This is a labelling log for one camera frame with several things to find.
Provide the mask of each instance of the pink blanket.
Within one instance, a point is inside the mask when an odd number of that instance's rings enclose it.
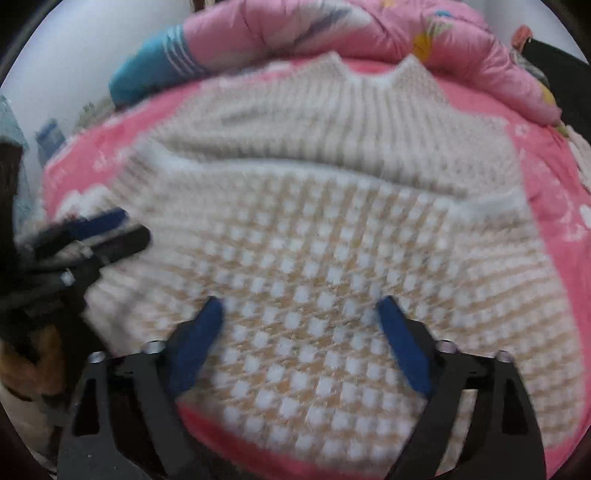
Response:
[[[413,53],[531,122],[560,120],[550,91],[511,60],[480,14],[453,0],[227,0],[150,39],[117,71],[111,94],[134,103],[155,88],[332,50],[387,63]]]
[[[92,202],[92,197],[100,193],[103,185],[117,174],[128,148],[138,137],[171,116],[200,89],[263,81],[281,75],[287,69],[297,68],[296,64],[275,65],[262,74],[249,77],[222,77],[191,83],[148,100],[133,111],[118,115],[101,127],[72,139],[66,150],[46,168],[44,200],[49,216],[56,218],[71,212],[83,213],[86,202]],[[392,68],[391,64],[373,61],[348,61],[347,64],[367,74],[383,73]],[[548,476],[552,476],[570,456],[591,423],[591,307],[588,305],[591,298],[591,224],[582,215],[590,208],[591,197],[579,181],[577,165],[566,140],[553,129],[526,121],[489,95],[461,86],[449,77],[438,77],[438,81],[455,107],[505,119],[506,131],[520,153],[530,206],[548,252],[569,292],[580,329],[587,365],[586,415],[577,435],[546,452]],[[303,473],[309,478],[331,477],[330,472],[318,471],[310,465],[244,445],[195,412],[182,405],[180,409],[186,426],[194,436],[215,451],[250,466],[267,478],[295,480]]]

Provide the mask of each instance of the bed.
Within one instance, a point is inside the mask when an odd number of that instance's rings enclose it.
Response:
[[[476,67],[466,64],[462,49],[491,35],[480,16],[453,2],[270,5],[216,6],[187,21],[184,37],[171,30],[160,45],[176,62],[161,76],[152,66],[149,81],[134,83],[147,68],[134,64],[140,52],[116,74],[113,99],[147,98],[71,138],[47,165],[48,221],[118,205],[155,233],[152,251],[113,268],[89,293],[89,323],[114,353],[127,354],[165,338],[208,294],[220,294],[228,332],[178,402],[189,432],[264,478],[380,478],[421,409],[368,313],[376,298],[395,294],[409,315],[462,348],[512,351],[553,476],[591,418],[591,197],[579,172],[584,154],[556,128],[550,92],[502,63],[496,43]],[[415,28],[414,19],[416,35],[388,33],[392,25]],[[225,28],[234,37],[223,38]],[[465,37],[447,36],[458,28]],[[215,48],[200,36],[207,34]],[[281,59],[268,60],[271,40]],[[240,54],[226,55],[236,45]],[[224,74],[231,68],[242,71]],[[167,91],[148,96],[154,89]],[[381,105],[397,105],[396,114]],[[314,136],[318,128],[326,136]],[[364,193],[349,197],[347,188]],[[244,213],[241,202],[250,206]],[[283,210],[269,218],[272,205]],[[434,244],[420,241],[417,220],[432,212],[417,213],[417,205],[451,218],[435,229],[442,236]],[[375,215],[360,225],[349,208]],[[393,221],[408,238],[374,244],[372,230],[398,235]],[[449,250],[440,271],[432,258],[445,258],[449,229],[464,249]],[[404,242],[415,234],[411,248]],[[259,264],[239,251],[254,252]],[[394,268],[398,254],[404,268]],[[468,280],[490,290],[470,297]],[[420,294],[433,283],[437,301]],[[469,409],[467,398],[462,411]],[[456,427],[443,468],[460,452],[467,425]]]

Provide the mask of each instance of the striped fabric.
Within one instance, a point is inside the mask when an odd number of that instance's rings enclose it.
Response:
[[[150,93],[209,74],[210,71],[189,53],[183,26],[177,25],[144,43],[139,52],[115,72],[109,91],[115,105],[132,105]]]
[[[383,477],[423,406],[375,318],[392,294],[465,351],[512,352],[545,447],[573,434],[579,334],[515,152],[417,61],[370,79],[328,57],[212,90],[148,140],[97,207],[123,206],[154,246],[105,271],[89,320],[128,353],[224,299],[220,340],[183,399],[196,411],[263,448]],[[472,406],[468,394],[442,469]]]

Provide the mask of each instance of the bolt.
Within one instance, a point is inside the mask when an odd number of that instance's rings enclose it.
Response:
[[[76,279],[70,270],[66,270],[64,273],[60,275],[60,280],[66,287],[71,287],[74,283],[76,283]]]
[[[107,358],[107,354],[104,352],[94,352],[88,356],[88,363],[90,364],[99,364],[104,362]]]
[[[157,353],[162,353],[164,348],[166,348],[166,342],[164,340],[154,340],[146,343],[144,348],[142,348],[142,351],[147,355],[155,355]]]
[[[503,362],[504,364],[512,364],[515,361],[515,359],[513,358],[513,355],[511,355],[509,352],[506,352],[504,350],[498,351],[497,354],[495,355],[495,358],[499,362]]]
[[[457,345],[449,340],[439,340],[436,348],[441,353],[456,353],[458,351]]]
[[[80,253],[82,253],[82,256],[85,259],[89,259],[92,258],[92,255],[94,255],[94,252],[92,251],[92,249],[90,247],[84,247],[80,250]]]

